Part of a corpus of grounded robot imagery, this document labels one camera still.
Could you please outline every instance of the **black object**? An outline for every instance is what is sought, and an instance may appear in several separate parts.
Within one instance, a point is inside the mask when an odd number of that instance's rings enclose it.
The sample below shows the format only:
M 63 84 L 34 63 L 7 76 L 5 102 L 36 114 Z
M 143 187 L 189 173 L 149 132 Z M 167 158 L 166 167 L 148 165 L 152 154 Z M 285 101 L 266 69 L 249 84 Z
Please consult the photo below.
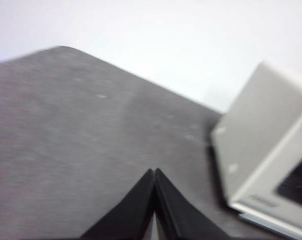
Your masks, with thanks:
M 284 179 L 276 192 L 302 205 L 302 162 Z
M 156 212 L 168 240 L 230 240 L 160 170 L 147 170 L 122 201 L 77 239 L 141 240 Z

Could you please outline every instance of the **gray table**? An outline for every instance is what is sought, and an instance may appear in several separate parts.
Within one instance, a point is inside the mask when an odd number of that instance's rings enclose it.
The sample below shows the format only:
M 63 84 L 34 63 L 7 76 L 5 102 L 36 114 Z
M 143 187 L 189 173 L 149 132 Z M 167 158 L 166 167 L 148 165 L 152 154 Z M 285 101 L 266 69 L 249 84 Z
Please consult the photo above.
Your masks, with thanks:
M 0 240 L 78 237 L 157 167 L 229 235 L 279 239 L 220 204 L 218 119 L 73 48 L 0 63 Z

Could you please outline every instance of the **white plastic casing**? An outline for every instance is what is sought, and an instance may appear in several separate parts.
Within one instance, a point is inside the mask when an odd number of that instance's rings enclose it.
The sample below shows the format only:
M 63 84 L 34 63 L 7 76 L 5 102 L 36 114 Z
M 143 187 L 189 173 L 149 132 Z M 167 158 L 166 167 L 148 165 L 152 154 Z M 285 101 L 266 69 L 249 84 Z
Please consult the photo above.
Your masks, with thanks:
M 211 138 L 229 206 L 302 240 L 302 205 L 275 191 L 302 161 L 302 77 L 262 62 Z

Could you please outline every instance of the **white device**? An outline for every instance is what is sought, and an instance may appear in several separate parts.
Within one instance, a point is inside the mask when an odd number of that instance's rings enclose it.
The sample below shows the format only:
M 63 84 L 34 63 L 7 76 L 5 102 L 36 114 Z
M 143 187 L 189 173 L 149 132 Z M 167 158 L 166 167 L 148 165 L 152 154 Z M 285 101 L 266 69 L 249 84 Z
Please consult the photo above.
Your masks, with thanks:
M 228 205 L 302 240 L 302 77 L 262 62 L 211 138 Z

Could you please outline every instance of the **device screen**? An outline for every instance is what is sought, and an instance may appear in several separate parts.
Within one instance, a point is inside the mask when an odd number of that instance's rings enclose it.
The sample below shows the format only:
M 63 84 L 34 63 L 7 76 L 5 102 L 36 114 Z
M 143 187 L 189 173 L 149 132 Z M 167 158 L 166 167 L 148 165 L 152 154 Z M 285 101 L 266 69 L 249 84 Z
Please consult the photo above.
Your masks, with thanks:
M 302 162 L 277 187 L 277 193 L 302 205 Z

